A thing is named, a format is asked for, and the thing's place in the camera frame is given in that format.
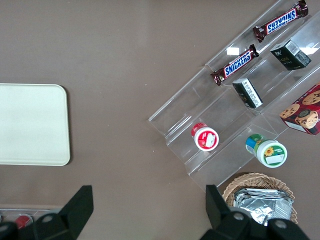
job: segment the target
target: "small black box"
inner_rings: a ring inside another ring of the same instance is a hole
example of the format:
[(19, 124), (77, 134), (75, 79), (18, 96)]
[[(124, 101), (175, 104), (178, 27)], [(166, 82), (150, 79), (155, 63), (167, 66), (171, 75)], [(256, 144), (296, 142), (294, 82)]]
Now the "small black box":
[(248, 78), (235, 80), (232, 85), (247, 107), (256, 109), (262, 105), (260, 96)]
[(289, 71), (303, 69), (311, 62), (311, 59), (292, 40), (275, 45), (271, 53)]

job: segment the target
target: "snickers bar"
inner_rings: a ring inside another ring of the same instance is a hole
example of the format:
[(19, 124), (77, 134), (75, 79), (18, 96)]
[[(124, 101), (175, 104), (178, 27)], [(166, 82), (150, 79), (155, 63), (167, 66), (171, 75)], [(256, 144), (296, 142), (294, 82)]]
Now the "snickers bar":
[(296, 2), (293, 7), (283, 13), (282, 15), (272, 19), (262, 26), (256, 26), (253, 28), (256, 39), (261, 43), (265, 37), (272, 34), (276, 30), (280, 29), (282, 26), (287, 25), (293, 20), (303, 18), (309, 13), (308, 6), (305, 0)]
[(235, 60), (224, 66), (223, 68), (211, 73), (215, 83), (220, 86), (221, 83), (234, 74), (236, 71), (247, 65), (252, 59), (258, 57), (255, 45), (250, 45), (249, 49), (238, 56)]

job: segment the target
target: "clear acrylic shelf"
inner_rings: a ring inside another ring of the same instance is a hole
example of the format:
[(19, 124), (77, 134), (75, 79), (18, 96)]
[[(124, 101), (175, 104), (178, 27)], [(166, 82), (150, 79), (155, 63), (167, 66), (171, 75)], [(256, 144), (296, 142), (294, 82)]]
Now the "clear acrylic shelf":
[[(320, 12), (289, 23), (268, 35), (262, 43), (258, 43), (253, 34), (253, 27), (286, 12), (295, 2), (279, 0), (149, 118), (203, 190), (207, 184), (219, 186), (254, 157), (245, 148), (251, 134), (276, 139), (283, 133), (288, 127), (279, 113), (311, 88), (320, 75)], [(289, 39), (311, 59), (306, 68), (288, 71), (270, 53), (276, 44)], [(234, 60), (251, 44), (255, 44), (260, 56), (217, 86), (210, 74)], [(251, 109), (244, 105), (232, 87), (232, 82), (239, 78), (252, 82), (262, 98), (262, 106)], [(198, 122), (206, 123), (219, 134), (219, 145), (210, 152), (199, 150), (191, 136), (191, 129)]]

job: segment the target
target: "cookie box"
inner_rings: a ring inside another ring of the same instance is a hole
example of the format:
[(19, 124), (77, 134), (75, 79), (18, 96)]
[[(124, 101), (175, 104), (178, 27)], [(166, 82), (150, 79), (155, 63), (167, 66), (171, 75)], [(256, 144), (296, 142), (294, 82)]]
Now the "cookie box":
[(289, 128), (312, 135), (320, 132), (319, 116), (320, 82), (280, 113), (282, 121)]

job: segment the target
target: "silver foil wrapper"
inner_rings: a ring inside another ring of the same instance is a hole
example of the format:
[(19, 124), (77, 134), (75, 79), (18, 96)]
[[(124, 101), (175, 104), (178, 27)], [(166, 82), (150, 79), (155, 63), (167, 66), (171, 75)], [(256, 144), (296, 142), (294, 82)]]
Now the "silver foil wrapper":
[(283, 190), (243, 188), (234, 194), (234, 207), (247, 210), (259, 224), (269, 219), (290, 219), (294, 201)]

